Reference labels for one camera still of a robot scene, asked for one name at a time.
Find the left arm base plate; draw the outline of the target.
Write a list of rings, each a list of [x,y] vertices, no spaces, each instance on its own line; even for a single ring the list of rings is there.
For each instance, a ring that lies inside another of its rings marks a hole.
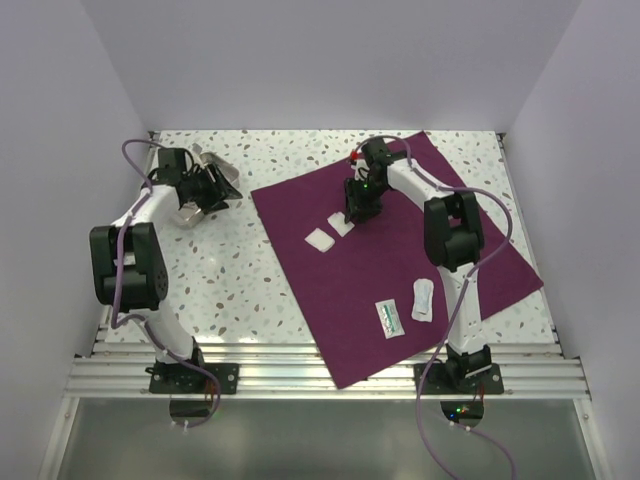
[[[156,362],[147,367],[145,372],[150,375],[149,392],[152,394],[204,394],[205,388],[215,386],[211,376],[214,376],[219,387],[215,392],[223,395],[234,395],[237,391],[239,379],[239,365],[236,363],[205,363],[202,370],[207,375],[187,368],[179,363],[163,364]]]

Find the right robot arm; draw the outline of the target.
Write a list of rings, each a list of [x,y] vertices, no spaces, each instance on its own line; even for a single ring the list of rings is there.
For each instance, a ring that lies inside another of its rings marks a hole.
[[[344,182],[345,221],[362,224],[382,212],[381,198],[397,191],[423,213],[426,256],[440,275],[447,301],[447,360],[429,379],[468,392],[492,366],[482,334],[476,266],[485,246],[475,194],[438,181],[410,153],[393,152],[383,136],[364,141],[349,160],[354,176]]]

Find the green white packet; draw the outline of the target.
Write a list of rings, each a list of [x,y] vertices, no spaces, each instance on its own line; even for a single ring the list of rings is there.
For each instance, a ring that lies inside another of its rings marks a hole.
[[[394,299],[376,302],[375,308],[386,339],[405,335]]]

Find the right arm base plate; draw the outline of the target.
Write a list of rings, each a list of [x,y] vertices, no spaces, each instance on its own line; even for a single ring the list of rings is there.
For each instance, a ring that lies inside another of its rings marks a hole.
[[[423,382],[421,393],[425,395],[501,395],[505,393],[502,373],[498,364],[477,375],[455,379],[446,366],[435,361]]]

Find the stainless steel tray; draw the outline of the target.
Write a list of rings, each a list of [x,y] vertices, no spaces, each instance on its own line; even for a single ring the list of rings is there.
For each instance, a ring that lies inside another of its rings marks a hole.
[[[199,163],[202,166],[216,165],[230,185],[236,190],[239,189],[239,170],[216,153],[211,151],[200,153]],[[171,222],[181,229],[190,229],[203,220],[205,215],[206,212],[202,208],[200,208],[196,203],[191,202],[185,204],[177,213],[175,213],[171,218]]]

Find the white gauze pad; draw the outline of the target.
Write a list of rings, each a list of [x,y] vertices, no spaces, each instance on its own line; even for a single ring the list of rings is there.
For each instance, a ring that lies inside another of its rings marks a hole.
[[[305,242],[321,253],[328,252],[335,244],[335,240],[320,228],[309,233],[305,237]]]
[[[327,222],[340,237],[345,237],[355,227],[351,221],[347,220],[343,212],[335,212],[330,215]]]

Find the purple cloth mat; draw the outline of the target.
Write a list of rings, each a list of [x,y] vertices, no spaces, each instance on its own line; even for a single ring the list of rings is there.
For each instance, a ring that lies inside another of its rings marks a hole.
[[[448,323],[444,289],[423,247],[423,213],[404,195],[321,253],[305,237],[345,209],[343,160],[251,196],[309,330],[339,389],[437,345]],[[433,319],[411,317],[413,284],[434,284]],[[394,299],[404,336],[386,339],[375,303]]]

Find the white blue sterile pouch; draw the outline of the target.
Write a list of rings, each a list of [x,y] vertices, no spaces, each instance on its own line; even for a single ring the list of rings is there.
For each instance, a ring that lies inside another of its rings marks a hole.
[[[411,317],[418,322],[431,323],[433,319],[434,284],[426,278],[417,279],[413,284],[413,305]]]

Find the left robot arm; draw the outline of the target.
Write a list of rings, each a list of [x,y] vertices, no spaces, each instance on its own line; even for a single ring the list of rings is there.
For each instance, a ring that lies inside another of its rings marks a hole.
[[[218,381],[201,348],[168,304],[169,273],[157,229],[186,206],[207,214],[243,196],[233,167],[213,154],[163,146],[156,154],[157,165],[141,175],[134,203],[89,233],[96,297],[110,307],[112,329],[133,323],[153,346],[151,392],[217,393]]]

